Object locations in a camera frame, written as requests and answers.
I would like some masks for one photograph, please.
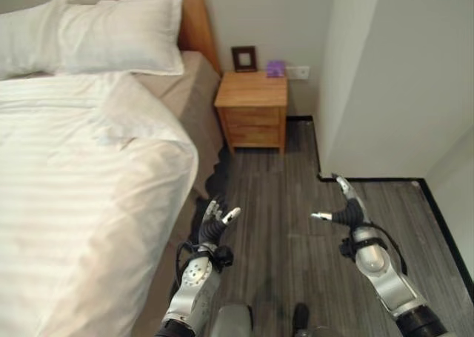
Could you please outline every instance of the nightstand drawer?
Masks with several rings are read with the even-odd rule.
[[[278,127],[229,127],[232,144],[236,147],[278,146]]]
[[[277,107],[230,107],[225,109],[225,117],[232,126],[277,126]]]

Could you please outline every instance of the white bedsheet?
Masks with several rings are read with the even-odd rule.
[[[197,164],[126,73],[0,81],[0,336],[128,336]]]

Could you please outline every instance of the black baseboard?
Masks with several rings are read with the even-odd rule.
[[[312,116],[287,116],[287,121],[312,121]]]
[[[316,142],[316,158],[318,160],[318,180],[322,182],[332,182],[336,181],[334,178],[325,178],[321,176],[321,162],[319,161],[319,152],[318,152],[318,139],[316,138],[315,133],[315,142]],[[359,181],[359,182],[377,182],[377,181],[417,181],[420,184],[421,191],[423,191],[424,197],[430,205],[431,211],[435,216],[435,220],[438,223],[438,226],[443,234],[444,240],[447,243],[447,246],[450,249],[451,255],[454,258],[456,267],[458,268],[459,273],[461,274],[464,285],[466,286],[467,292],[471,298],[471,301],[474,303],[474,282],[467,270],[466,264],[459,252],[458,246],[454,241],[453,235],[449,227],[447,226],[446,220],[439,209],[436,200],[433,197],[430,188],[428,187],[427,182],[423,178],[347,178],[349,181]]]
[[[393,178],[393,177],[387,177],[387,178],[346,178],[348,181],[359,181],[363,183],[367,182],[377,182],[377,181],[418,181],[420,178]],[[336,181],[334,178],[325,178],[321,176],[321,174],[318,174],[318,180],[322,181],[323,183],[329,183],[332,181]]]
[[[471,278],[469,274],[469,270],[467,270],[466,264],[459,252],[458,246],[456,245],[453,235],[451,235],[450,229],[447,226],[446,221],[444,220],[443,214],[439,209],[438,204],[436,204],[436,200],[431,193],[430,187],[428,187],[428,183],[424,179],[419,179],[418,183],[420,184],[421,189],[423,190],[423,194],[426,197],[428,204],[430,204],[431,210],[433,215],[435,216],[436,222],[438,222],[438,226],[443,233],[443,237],[446,240],[447,246],[449,247],[451,254],[453,255],[454,262],[456,263],[456,267],[461,274],[462,280],[466,285],[467,292],[471,297],[471,301],[474,303],[474,282],[473,278]]]

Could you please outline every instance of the purple object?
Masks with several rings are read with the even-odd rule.
[[[267,63],[267,77],[281,78],[284,76],[284,61],[269,61]]]

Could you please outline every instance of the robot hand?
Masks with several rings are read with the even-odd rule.
[[[407,265],[398,245],[388,232],[369,220],[364,202],[350,183],[333,174],[347,206],[336,213],[314,213],[312,218],[327,220],[350,228],[349,237],[343,240],[340,251],[351,258],[357,268],[375,288],[385,310],[395,320],[399,330],[406,337],[455,337],[448,333],[438,316],[428,307],[427,301],[407,277]],[[386,249],[387,245],[378,237],[380,230],[388,237],[401,259],[401,273],[395,269]]]
[[[220,285],[220,273],[233,264],[231,249],[219,246],[219,242],[227,226],[241,210],[236,207],[224,214],[225,207],[223,200],[218,198],[207,207],[199,229],[199,244],[188,244],[193,249],[192,255],[184,265],[182,276],[177,278],[179,289],[155,337],[199,336],[206,324],[213,296]]]

